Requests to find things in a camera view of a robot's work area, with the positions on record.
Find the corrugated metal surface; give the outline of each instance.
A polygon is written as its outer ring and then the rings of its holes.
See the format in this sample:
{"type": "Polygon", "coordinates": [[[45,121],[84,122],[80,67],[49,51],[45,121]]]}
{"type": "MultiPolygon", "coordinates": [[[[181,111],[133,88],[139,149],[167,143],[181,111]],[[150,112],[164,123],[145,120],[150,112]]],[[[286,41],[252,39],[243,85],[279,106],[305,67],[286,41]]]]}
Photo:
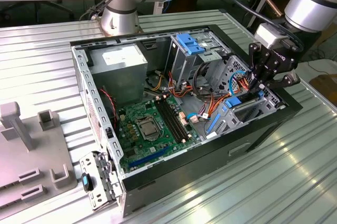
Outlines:
{"type": "MultiPolygon", "coordinates": [[[[141,17],[145,31],[217,24],[247,50],[249,36],[219,11],[141,17]]],[[[23,117],[59,112],[76,176],[96,149],[78,94],[69,41],[101,37],[95,22],[0,30],[0,102],[16,100],[23,117]]],[[[288,91],[303,110],[260,148],[122,220],[112,205],[92,213],[82,185],[4,223],[336,223],[336,114],[302,84],[288,91]]]]}

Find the floor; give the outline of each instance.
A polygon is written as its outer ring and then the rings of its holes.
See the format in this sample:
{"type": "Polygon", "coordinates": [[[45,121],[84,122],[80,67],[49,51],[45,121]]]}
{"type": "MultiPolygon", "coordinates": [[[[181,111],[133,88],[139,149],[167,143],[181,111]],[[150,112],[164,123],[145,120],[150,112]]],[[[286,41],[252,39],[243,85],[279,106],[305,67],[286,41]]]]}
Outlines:
{"type": "MultiPolygon", "coordinates": [[[[79,17],[92,5],[94,5],[95,0],[64,0],[61,4],[64,7],[71,9],[74,12],[75,19],[79,17]]],[[[11,4],[11,2],[0,2],[0,9],[11,4]]],[[[154,3],[142,3],[138,6],[139,15],[151,15],[153,13],[154,3]]],[[[245,11],[234,5],[231,0],[198,0],[196,5],[197,11],[204,11],[209,9],[225,9],[229,12],[236,20],[242,23],[244,26],[247,25],[249,21],[249,16],[243,21],[245,11]]],[[[34,5],[29,4],[22,6],[18,9],[8,11],[10,19],[4,20],[0,16],[0,27],[10,27],[10,26],[22,26],[22,25],[34,25],[34,5]]],[[[68,22],[69,16],[65,12],[55,10],[49,6],[42,6],[39,10],[39,23],[49,24],[49,23],[60,23],[68,22]]],[[[332,59],[337,60],[337,35],[333,36],[320,47],[314,47],[312,51],[309,51],[304,57],[303,61],[314,61],[319,59],[332,59]]]]}

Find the sticker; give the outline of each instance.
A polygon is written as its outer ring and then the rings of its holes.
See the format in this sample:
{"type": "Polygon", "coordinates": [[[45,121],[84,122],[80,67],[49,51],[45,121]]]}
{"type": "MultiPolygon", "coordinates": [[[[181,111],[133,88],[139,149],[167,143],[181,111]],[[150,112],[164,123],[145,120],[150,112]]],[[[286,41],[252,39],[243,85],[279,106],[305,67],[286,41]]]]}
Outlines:
{"type": "Polygon", "coordinates": [[[122,49],[118,48],[118,50],[105,52],[102,54],[102,57],[106,63],[106,65],[113,65],[118,63],[127,63],[133,62],[135,56],[138,56],[139,52],[135,48],[135,46],[125,46],[122,49]]]}

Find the yellow cable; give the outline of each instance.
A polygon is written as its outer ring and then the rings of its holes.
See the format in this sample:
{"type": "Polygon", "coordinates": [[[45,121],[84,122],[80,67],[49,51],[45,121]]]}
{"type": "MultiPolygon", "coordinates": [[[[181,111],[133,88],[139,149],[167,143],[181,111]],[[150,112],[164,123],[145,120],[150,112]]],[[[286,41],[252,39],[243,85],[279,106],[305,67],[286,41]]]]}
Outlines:
{"type": "Polygon", "coordinates": [[[160,76],[157,86],[155,88],[151,89],[151,91],[156,91],[160,88],[160,85],[162,83],[162,78],[163,78],[163,75],[160,76]]]}

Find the blue cable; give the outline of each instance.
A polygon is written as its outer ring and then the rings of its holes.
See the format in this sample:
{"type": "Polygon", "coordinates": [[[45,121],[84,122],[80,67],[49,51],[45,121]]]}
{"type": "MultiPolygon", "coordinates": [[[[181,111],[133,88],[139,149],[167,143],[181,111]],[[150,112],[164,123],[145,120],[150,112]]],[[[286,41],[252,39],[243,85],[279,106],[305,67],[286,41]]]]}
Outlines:
{"type": "Polygon", "coordinates": [[[197,113],[190,113],[189,115],[186,116],[187,120],[189,120],[191,117],[198,115],[197,113]]]}
{"type": "Polygon", "coordinates": [[[231,92],[231,95],[234,96],[234,92],[233,92],[233,88],[232,88],[232,81],[233,81],[233,78],[234,78],[234,75],[235,74],[238,74],[238,73],[242,73],[242,74],[245,74],[246,72],[242,71],[242,70],[238,70],[236,72],[234,72],[234,74],[232,74],[231,78],[230,78],[230,92],[231,92]]]}
{"type": "Polygon", "coordinates": [[[171,2],[171,1],[168,1],[168,3],[167,3],[167,6],[166,6],[165,10],[163,10],[163,13],[165,13],[165,12],[167,11],[167,9],[169,8],[170,2],[171,2]]]}

